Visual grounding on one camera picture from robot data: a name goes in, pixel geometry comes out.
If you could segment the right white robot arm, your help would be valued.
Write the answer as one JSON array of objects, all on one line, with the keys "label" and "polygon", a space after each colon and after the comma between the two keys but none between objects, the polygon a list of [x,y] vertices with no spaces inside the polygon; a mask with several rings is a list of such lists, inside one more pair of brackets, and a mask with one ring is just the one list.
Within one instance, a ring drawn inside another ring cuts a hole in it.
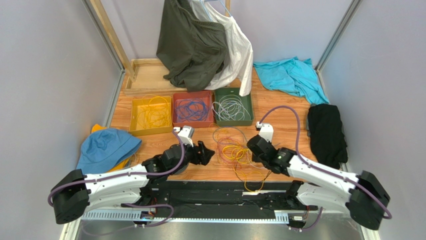
[{"label": "right white robot arm", "polygon": [[275,174],[305,180],[290,187],[288,194],[306,206],[349,214],[359,225],[378,230],[389,219],[390,195],[371,172],[360,174],[334,169],[299,155],[286,147],[275,148],[260,135],[247,142],[255,162]]}]

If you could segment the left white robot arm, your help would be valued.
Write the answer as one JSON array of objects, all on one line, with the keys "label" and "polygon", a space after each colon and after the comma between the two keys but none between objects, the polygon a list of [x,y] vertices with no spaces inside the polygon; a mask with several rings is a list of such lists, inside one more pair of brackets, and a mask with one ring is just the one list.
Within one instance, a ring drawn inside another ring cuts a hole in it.
[{"label": "left white robot arm", "polygon": [[174,144],[141,164],[115,172],[84,174],[75,169],[51,189],[48,203],[59,225],[100,208],[146,206],[152,198],[149,185],[165,182],[189,164],[206,166],[214,155],[214,150],[198,141]]}]

